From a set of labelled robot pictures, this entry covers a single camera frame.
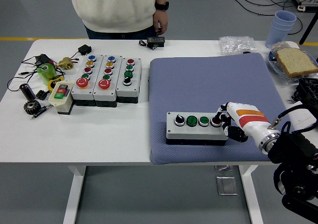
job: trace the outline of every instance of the yellow floor line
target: yellow floor line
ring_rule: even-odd
[[[87,39],[87,38],[24,38],[24,37],[0,37],[0,41],[35,41],[38,39]]]
[[[25,37],[0,37],[0,41],[35,41],[39,39],[87,39],[87,38],[46,38],[46,37],[34,37],[34,38],[25,38]],[[303,46],[318,46],[318,43],[307,42],[303,43]]]
[[[308,43],[303,43],[302,46],[318,46],[318,43],[308,42]]]

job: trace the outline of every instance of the wristwatch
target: wristwatch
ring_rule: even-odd
[[[166,11],[169,8],[169,2],[166,1],[164,4],[158,4],[157,1],[155,2],[155,8],[157,10]]]

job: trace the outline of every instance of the white sweater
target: white sweater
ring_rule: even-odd
[[[155,0],[72,0],[84,25],[96,32],[127,33],[153,25]]]

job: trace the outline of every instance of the green tape roll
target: green tape roll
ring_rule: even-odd
[[[40,65],[36,71],[45,85],[47,85],[52,78],[57,76],[53,65],[49,63]]]

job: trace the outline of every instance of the jeans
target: jeans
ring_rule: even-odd
[[[158,37],[158,34],[155,31],[155,27],[151,26],[147,29],[131,32],[131,33],[101,33],[95,32],[88,29],[85,26],[87,31],[87,35],[89,39],[135,39],[135,40],[143,40],[147,39],[147,37]]]

